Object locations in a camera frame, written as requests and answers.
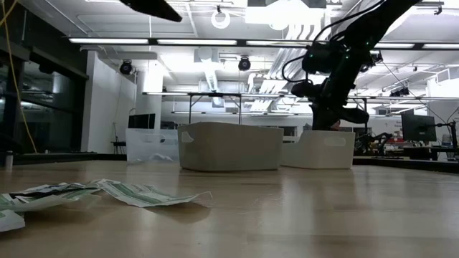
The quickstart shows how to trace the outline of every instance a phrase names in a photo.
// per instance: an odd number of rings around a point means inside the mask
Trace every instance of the black monitor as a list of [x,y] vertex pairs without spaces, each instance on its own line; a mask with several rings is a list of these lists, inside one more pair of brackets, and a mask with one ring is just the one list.
[[402,114],[404,140],[437,141],[435,118],[425,115]]
[[155,114],[130,115],[128,128],[154,129]]

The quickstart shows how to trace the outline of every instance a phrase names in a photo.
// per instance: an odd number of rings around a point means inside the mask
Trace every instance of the desk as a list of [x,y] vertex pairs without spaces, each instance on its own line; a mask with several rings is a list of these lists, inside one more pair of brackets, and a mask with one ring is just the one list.
[[441,147],[404,147],[403,149],[411,159],[432,159],[433,161],[438,161],[438,153],[456,152],[453,148]]
[[2,258],[457,257],[457,176],[397,168],[200,173],[177,164],[85,161],[0,171],[0,192],[109,178],[180,196],[211,191],[206,208],[142,209],[100,193],[87,211],[28,213],[0,234]]

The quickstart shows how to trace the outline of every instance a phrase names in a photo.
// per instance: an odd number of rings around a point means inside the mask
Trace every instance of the cable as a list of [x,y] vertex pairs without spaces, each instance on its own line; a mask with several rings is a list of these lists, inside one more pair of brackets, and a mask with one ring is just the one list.
[[32,147],[34,148],[35,153],[38,153],[37,147],[35,146],[34,139],[32,138],[32,135],[30,134],[29,126],[27,125],[26,115],[24,114],[24,110],[22,109],[22,106],[21,106],[21,94],[19,93],[19,88],[17,86],[16,72],[14,71],[13,54],[11,51],[11,44],[9,41],[8,24],[6,23],[6,18],[8,18],[8,15],[11,13],[11,11],[13,11],[13,8],[16,5],[16,3],[17,3],[17,0],[13,3],[8,13],[6,13],[5,2],[3,2],[2,6],[3,6],[4,18],[0,21],[0,27],[3,23],[5,23],[6,43],[8,45],[9,62],[11,65],[11,70],[13,71],[12,74],[13,74],[14,87],[16,88],[17,102],[19,105],[19,109],[21,110],[22,119],[24,120],[24,124],[26,126],[27,135],[29,136],[30,142],[32,144]]
[[378,7],[379,5],[381,5],[382,3],[384,3],[385,1],[386,1],[386,0],[378,1],[378,2],[375,3],[374,5],[370,6],[369,8],[367,8],[367,9],[365,9],[365,10],[363,10],[363,11],[359,11],[359,12],[357,12],[357,13],[355,13],[355,14],[349,15],[348,17],[345,17],[345,18],[343,18],[343,19],[340,19],[340,20],[338,20],[338,21],[335,21],[334,23],[331,23],[331,24],[325,26],[325,27],[317,34],[317,36],[314,38],[313,44],[314,44],[314,42],[317,41],[317,39],[318,39],[327,29],[329,29],[329,28],[331,28],[331,27],[333,27],[333,26],[335,26],[335,25],[337,25],[337,24],[340,24],[340,23],[342,23],[342,22],[345,22],[345,21],[347,21],[347,20],[349,20],[349,19],[353,19],[353,18],[355,18],[355,17],[357,17],[357,16],[359,16],[359,15],[361,15],[361,14],[365,14],[365,13],[371,11],[372,9],[375,9],[376,7]]
[[446,120],[446,123],[450,122],[451,117],[454,116],[454,114],[456,114],[458,110],[459,110],[459,107],[454,110],[453,114],[451,114],[450,117]]
[[[365,9],[365,10],[363,10],[363,11],[359,11],[359,12],[357,12],[357,13],[355,13],[355,14],[352,14],[352,15],[350,15],[350,16],[348,16],[348,17],[345,17],[345,18],[343,18],[343,19],[340,19],[340,20],[338,20],[338,21],[335,21],[334,23],[331,23],[331,24],[325,26],[325,27],[316,35],[316,37],[314,38],[314,40],[313,40],[313,42],[312,42],[312,45],[314,45],[314,43],[316,43],[316,41],[318,40],[318,38],[319,38],[327,29],[329,29],[329,28],[331,28],[331,27],[333,27],[333,26],[335,26],[335,25],[337,25],[337,24],[340,24],[340,23],[342,23],[342,22],[345,22],[345,21],[347,21],[347,20],[349,20],[349,19],[353,19],[354,17],[357,17],[357,16],[359,16],[359,15],[361,15],[361,14],[365,14],[365,13],[367,13],[368,11],[371,11],[372,9],[378,7],[380,4],[384,3],[385,1],[386,1],[386,0],[380,0],[380,1],[378,1],[376,4],[370,6],[369,8],[367,8],[367,9]],[[343,34],[344,34],[344,32],[340,32],[340,33],[338,33],[338,34],[335,35],[335,36],[339,36],[339,37],[340,37],[340,36],[343,35]],[[287,67],[288,64],[290,64],[291,62],[294,62],[294,61],[296,61],[296,60],[298,60],[298,59],[304,58],[305,56],[306,56],[306,55],[303,55],[303,56],[301,56],[301,57],[296,57],[296,58],[294,58],[294,59],[292,59],[292,60],[290,60],[290,61],[288,61],[288,62],[286,62],[286,63],[284,64],[284,66],[282,67],[282,77],[284,78],[284,80],[286,80],[286,81],[288,81],[288,82],[294,82],[294,83],[305,82],[306,80],[308,80],[308,72],[306,72],[306,79],[305,79],[305,80],[296,80],[296,81],[294,81],[294,80],[289,80],[287,77],[285,77],[285,73],[284,73],[285,67]]]
[[292,60],[290,60],[290,61],[288,61],[288,62],[286,62],[284,64],[284,66],[282,67],[282,77],[284,78],[284,80],[286,80],[288,82],[293,82],[293,83],[305,82],[306,80],[308,80],[308,73],[306,73],[306,79],[304,79],[304,80],[290,80],[285,76],[285,68],[287,67],[287,65],[292,63],[292,62],[294,62],[294,61],[300,60],[300,59],[304,58],[305,56],[306,55],[304,54],[304,55],[302,55],[300,57],[293,58]]
[[5,1],[3,2],[3,19],[0,20],[0,27],[1,27],[1,25],[3,25],[3,23],[6,23],[6,19],[8,19],[9,15],[13,11],[13,9],[16,6],[16,4],[18,3],[18,1],[19,0],[14,0],[13,4],[11,5],[11,7],[9,8],[7,13],[5,13]]
[[[386,63],[382,62],[382,64],[389,70],[389,72],[395,77],[395,79],[397,79],[397,81],[399,82],[399,84],[401,85],[404,85],[403,82],[395,75],[395,73],[387,66]],[[408,89],[408,92],[413,95],[414,97],[417,97],[410,89]],[[439,115],[437,115],[437,113],[433,112],[430,107],[427,106],[426,103],[424,103],[423,101],[421,101],[420,99],[417,99],[419,100],[419,102],[421,102],[421,104],[423,104],[430,112],[432,112],[432,114],[436,115],[442,122],[446,123]]]
[[[404,84],[402,83],[402,81],[395,75],[395,73],[393,73],[393,71],[387,66],[386,63],[382,62],[382,64],[389,70],[389,72],[390,72],[392,75],[394,75],[395,79],[397,79],[397,81],[399,82],[399,84],[404,85]],[[413,95],[414,97],[417,97],[410,89],[408,89],[408,92],[409,92],[411,95]],[[443,120],[443,118],[441,118],[439,115],[437,115],[437,113],[433,112],[433,110],[430,109],[430,107],[428,107],[426,103],[424,103],[424,102],[421,101],[420,99],[417,99],[417,100],[419,100],[419,102],[421,102],[421,104],[423,104],[423,105],[425,106],[425,108],[427,108],[432,114],[434,114],[437,118],[439,118],[444,124],[447,124],[447,123]],[[449,134],[450,134],[450,138],[453,138],[453,136],[451,135],[451,130],[450,130],[450,128],[449,128],[448,126],[447,126],[446,128],[448,129],[448,132],[449,132]]]

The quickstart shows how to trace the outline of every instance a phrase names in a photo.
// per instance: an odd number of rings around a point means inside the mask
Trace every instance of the black robotic arm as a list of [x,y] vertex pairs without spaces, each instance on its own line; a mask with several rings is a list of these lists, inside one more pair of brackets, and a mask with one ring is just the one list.
[[313,130],[330,130],[340,119],[366,123],[369,115],[358,108],[344,108],[355,79],[364,65],[371,65],[370,50],[382,39],[388,28],[408,9],[422,0],[381,0],[346,30],[329,42],[308,47],[303,58],[306,74],[330,74],[321,85],[305,80],[292,87],[292,94],[307,97],[313,104]]

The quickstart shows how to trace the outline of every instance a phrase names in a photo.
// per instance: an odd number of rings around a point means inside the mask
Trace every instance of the table surface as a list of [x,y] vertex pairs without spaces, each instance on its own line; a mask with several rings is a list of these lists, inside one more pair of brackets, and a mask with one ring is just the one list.
[[142,209],[101,193],[84,211],[26,213],[0,233],[7,257],[457,257],[459,178],[396,168],[202,173],[88,161],[0,171],[0,192],[109,178],[206,203]]

